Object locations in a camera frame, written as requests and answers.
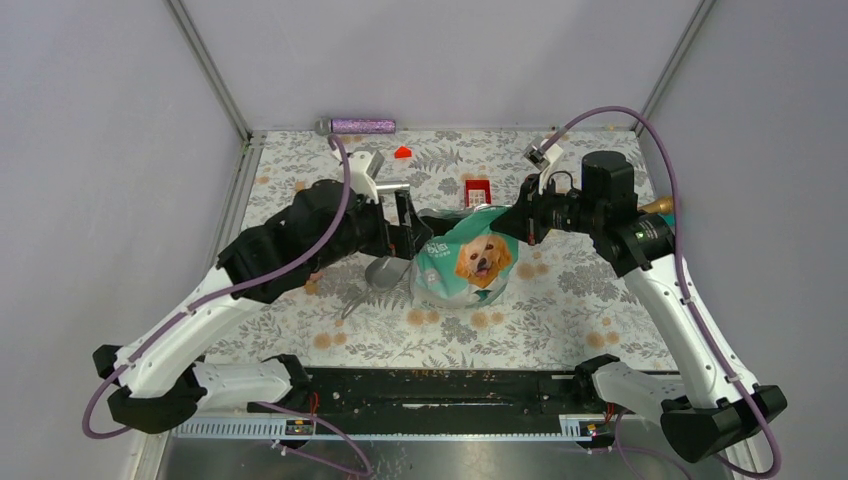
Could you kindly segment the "silver metal scoop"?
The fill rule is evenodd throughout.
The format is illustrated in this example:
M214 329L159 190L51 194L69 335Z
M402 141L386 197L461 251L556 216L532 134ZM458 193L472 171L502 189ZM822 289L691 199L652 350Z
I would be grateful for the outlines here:
M372 261L364 272L366 287L343 308L340 318L345 320L372 294L393 290L406 275L411 261L396 257L382 257Z

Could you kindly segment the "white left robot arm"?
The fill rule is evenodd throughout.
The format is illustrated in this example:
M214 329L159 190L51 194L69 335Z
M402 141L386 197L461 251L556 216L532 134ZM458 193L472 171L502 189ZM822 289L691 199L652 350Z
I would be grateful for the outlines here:
M113 386L107 404L122 430L171 430L196 413L275 404L304 407L310 381L300 361L281 354L253 364L214 364L205 351L224 334L303 287L314 273L351 255L412 259L432 238L411 195L395 194L398 220L382 205L335 180L298 192L265 223L241 232L183 305L137 342L93 355Z

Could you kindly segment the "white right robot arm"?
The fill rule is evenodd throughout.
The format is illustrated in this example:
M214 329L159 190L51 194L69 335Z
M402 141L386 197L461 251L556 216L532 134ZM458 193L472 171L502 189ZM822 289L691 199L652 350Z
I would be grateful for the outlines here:
M576 368L575 402L597 412L608 403L657 424L679 457L696 463L764 431L788 406L776 385L748 370L687 279L675 234L658 214L638 206L634 169L613 151L583 157L581 185L557 190L552 160L531 152L538 168L492 228L528 245L552 230L589 236L595 251L649 313L683 382L673 388L611 355Z

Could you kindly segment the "green pet food bag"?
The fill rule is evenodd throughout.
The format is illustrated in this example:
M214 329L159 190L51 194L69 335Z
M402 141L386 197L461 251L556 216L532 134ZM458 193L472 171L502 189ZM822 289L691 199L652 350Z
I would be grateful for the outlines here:
M418 304L477 308L506 289L518 260L518 241L491 228L504 206L459 211L424 209L421 220L433 237L411 264L410 292Z

